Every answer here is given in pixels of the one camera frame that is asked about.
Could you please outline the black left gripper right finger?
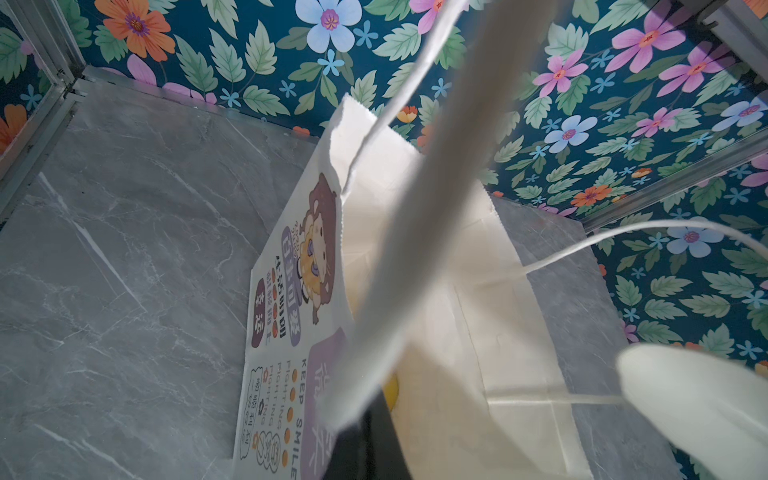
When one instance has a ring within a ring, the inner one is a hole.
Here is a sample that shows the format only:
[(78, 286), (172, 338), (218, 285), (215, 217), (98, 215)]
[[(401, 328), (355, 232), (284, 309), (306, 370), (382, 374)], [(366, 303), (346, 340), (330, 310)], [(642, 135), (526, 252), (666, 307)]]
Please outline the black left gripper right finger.
[(638, 344), (616, 371), (623, 397), (716, 479), (767, 477), (767, 380), (711, 354)]

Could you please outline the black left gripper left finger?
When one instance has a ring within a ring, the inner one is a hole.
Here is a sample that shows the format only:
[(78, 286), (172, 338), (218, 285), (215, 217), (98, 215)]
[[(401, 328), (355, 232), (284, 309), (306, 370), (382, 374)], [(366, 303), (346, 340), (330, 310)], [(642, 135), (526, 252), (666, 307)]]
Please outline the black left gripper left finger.
[(382, 391), (336, 440), (327, 480), (411, 479)]

